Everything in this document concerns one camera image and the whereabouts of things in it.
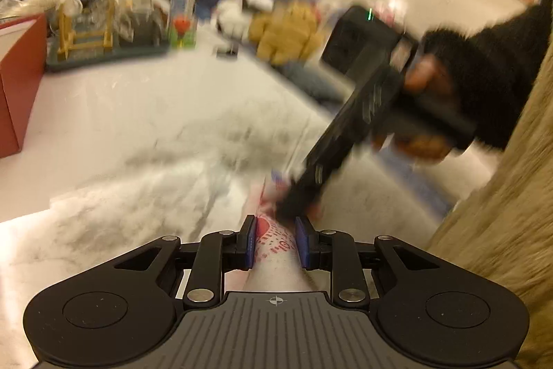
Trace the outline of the dark fuzzy sleeve forearm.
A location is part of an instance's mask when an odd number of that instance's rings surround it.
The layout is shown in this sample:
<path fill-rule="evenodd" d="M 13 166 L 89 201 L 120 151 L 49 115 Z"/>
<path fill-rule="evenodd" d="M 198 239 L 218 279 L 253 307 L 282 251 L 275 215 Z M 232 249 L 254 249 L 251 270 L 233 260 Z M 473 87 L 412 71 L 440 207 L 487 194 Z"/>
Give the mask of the dark fuzzy sleeve forearm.
<path fill-rule="evenodd" d="M 549 46 L 552 0 L 539 0 L 504 22 L 468 36 L 440 28 L 424 35 L 453 82 L 461 114 L 476 139 L 505 149 Z"/>

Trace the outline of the person right hand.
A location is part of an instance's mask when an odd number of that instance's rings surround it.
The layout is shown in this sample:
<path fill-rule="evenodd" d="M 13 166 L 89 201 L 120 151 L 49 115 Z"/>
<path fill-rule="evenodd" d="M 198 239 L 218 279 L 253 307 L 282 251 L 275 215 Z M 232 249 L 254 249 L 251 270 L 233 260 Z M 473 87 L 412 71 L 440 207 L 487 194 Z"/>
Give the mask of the person right hand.
<path fill-rule="evenodd" d="M 447 68 L 433 54 L 425 54 L 407 72 L 405 89 L 412 93 L 427 93 L 450 107 L 457 107 L 454 85 Z M 421 135 L 416 137 L 392 137 L 395 151 L 409 158 L 434 164 L 440 163 L 453 146 L 442 136 Z"/>

